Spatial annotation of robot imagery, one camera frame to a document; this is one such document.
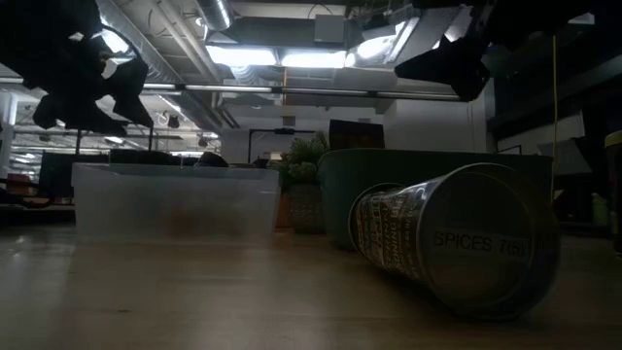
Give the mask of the teal plastic bin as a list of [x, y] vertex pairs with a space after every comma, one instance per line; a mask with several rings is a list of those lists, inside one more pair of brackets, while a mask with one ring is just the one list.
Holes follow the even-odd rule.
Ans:
[[352, 251], [348, 217], [355, 199], [379, 184], [412, 186], [472, 163], [498, 163], [525, 175], [546, 198], [550, 197], [552, 158], [503, 154], [343, 149], [324, 154], [317, 178], [329, 242]]

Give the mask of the clear plastic bin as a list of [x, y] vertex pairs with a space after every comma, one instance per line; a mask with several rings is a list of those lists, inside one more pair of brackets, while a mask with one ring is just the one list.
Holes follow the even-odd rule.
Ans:
[[266, 246], [278, 172], [234, 167], [77, 163], [76, 226], [85, 239]]

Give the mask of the green artificial succulent plant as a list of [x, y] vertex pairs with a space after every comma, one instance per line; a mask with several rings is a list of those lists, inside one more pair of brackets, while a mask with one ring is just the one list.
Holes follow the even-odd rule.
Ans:
[[320, 160], [328, 151], [326, 134], [317, 131], [308, 139], [295, 137], [281, 159], [271, 165], [280, 173], [282, 191], [288, 200], [288, 222], [296, 233], [325, 232], [318, 172]]

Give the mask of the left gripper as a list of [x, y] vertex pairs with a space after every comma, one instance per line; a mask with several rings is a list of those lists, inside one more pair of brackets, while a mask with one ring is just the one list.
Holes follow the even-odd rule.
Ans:
[[102, 97], [108, 91], [115, 100], [113, 112], [124, 118], [152, 127], [154, 122], [140, 100], [149, 68], [143, 60], [129, 60], [118, 65], [109, 78], [109, 89], [102, 73], [113, 53], [102, 41], [50, 43], [17, 42], [9, 45], [9, 68], [18, 73], [29, 89], [48, 93], [37, 106], [33, 121], [50, 129], [62, 121], [66, 129], [79, 129], [110, 136], [125, 136], [121, 122], [101, 111], [94, 101], [67, 100], [58, 96], [77, 94]]

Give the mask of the dark monitor panel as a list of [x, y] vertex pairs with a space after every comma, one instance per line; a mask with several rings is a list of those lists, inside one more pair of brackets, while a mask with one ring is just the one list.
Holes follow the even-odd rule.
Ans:
[[328, 142], [332, 151], [343, 149], [384, 149], [384, 128], [382, 124], [331, 120]]

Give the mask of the silver ventilation duct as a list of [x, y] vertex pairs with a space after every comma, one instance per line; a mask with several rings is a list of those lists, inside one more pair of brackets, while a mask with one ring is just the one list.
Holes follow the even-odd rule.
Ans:
[[234, 14], [228, 0], [195, 0], [197, 10], [210, 31], [223, 31], [231, 27]]

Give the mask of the yellow-green bottle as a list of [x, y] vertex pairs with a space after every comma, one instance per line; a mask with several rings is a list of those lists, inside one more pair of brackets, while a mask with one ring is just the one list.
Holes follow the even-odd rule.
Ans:
[[607, 227], [609, 223], [607, 200], [595, 192], [591, 194], [591, 197], [593, 223], [599, 227]]

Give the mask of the tall spice can yellow lid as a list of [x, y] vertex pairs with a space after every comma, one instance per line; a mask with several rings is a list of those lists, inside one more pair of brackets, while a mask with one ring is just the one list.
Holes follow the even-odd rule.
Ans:
[[497, 163], [413, 186], [373, 186], [354, 201], [348, 229], [367, 261], [482, 320], [513, 319], [536, 306], [560, 260], [549, 201], [524, 174]]

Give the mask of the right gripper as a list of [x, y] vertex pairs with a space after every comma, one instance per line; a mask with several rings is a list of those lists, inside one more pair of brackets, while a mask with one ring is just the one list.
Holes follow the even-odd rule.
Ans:
[[482, 62], [485, 44], [515, 51], [533, 32], [543, 31], [549, 20], [540, 0], [473, 0], [473, 6], [476, 39], [444, 40], [438, 48], [398, 64], [396, 75], [448, 85], [462, 101], [472, 101], [490, 79], [490, 71]]

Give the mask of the ceiling light panel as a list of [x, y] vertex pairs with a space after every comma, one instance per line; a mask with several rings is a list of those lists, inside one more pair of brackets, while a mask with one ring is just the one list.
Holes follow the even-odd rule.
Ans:
[[295, 68], [333, 68], [345, 66], [347, 52], [283, 50], [206, 46], [211, 59], [229, 67], [284, 66]]

